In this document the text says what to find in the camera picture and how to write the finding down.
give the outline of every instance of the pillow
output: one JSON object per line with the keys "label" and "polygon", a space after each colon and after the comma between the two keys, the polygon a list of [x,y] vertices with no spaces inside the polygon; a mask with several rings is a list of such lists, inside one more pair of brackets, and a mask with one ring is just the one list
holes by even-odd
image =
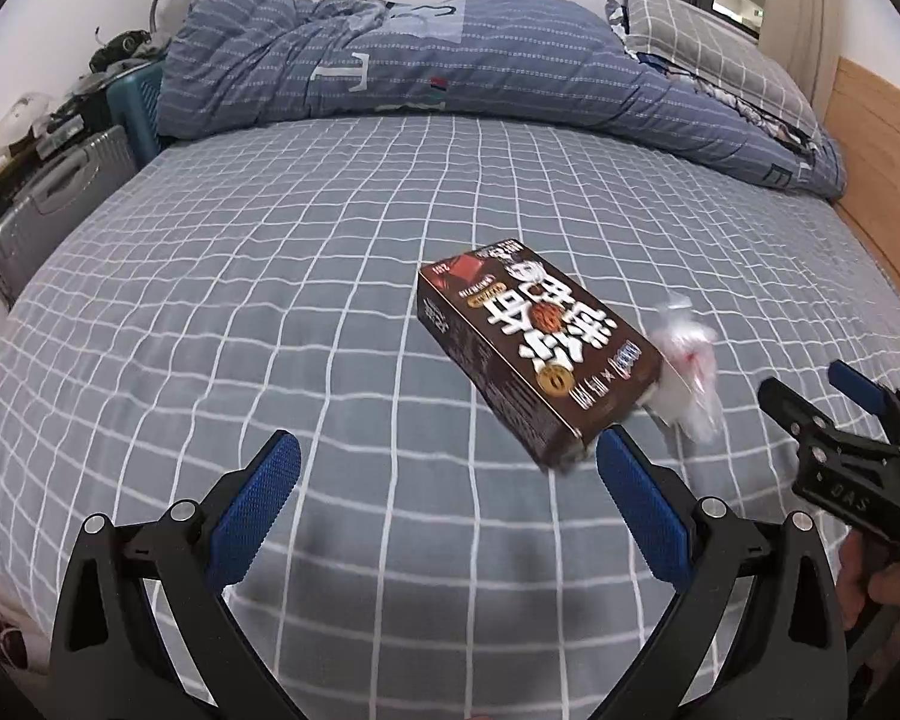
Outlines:
{"label": "pillow", "polygon": [[659,56],[821,141],[820,124],[787,71],[680,0],[626,0],[626,48]]}

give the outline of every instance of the cardboard box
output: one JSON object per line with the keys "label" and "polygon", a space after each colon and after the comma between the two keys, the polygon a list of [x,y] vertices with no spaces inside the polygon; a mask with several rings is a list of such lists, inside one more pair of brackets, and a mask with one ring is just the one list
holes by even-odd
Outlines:
{"label": "cardboard box", "polygon": [[646,338],[519,241],[420,269],[416,313],[548,469],[586,456],[660,375]]}

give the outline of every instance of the gold seal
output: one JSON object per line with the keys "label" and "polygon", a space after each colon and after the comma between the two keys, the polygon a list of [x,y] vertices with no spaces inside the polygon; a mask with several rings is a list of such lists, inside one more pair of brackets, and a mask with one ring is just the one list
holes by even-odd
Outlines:
{"label": "gold seal", "polygon": [[576,384],[572,370],[567,370],[563,365],[555,365],[553,362],[548,362],[540,368],[536,374],[536,382],[540,389],[554,397],[568,394]]}

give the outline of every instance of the headboard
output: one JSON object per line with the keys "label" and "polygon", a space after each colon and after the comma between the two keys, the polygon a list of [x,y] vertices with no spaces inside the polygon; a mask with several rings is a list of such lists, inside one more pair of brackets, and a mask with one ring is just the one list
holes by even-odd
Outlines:
{"label": "headboard", "polygon": [[826,127],[847,161],[837,211],[900,290],[900,90],[841,58]]}

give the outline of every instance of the blue gripper pad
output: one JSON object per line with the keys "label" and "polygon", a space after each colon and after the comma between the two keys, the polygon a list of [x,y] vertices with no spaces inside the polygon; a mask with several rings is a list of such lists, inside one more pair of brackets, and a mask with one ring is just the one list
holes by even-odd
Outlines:
{"label": "blue gripper pad", "polygon": [[602,432],[597,443],[597,471],[653,576],[683,592],[693,577],[687,528],[612,429]]}
{"label": "blue gripper pad", "polygon": [[845,394],[861,409],[874,416],[881,416],[887,410],[887,400],[881,386],[874,384],[863,373],[847,365],[843,360],[834,360],[826,370],[826,377],[832,386]]}
{"label": "blue gripper pad", "polygon": [[220,594],[237,584],[257,556],[300,478],[300,444],[289,433],[276,442],[223,513],[210,535],[207,586]]}

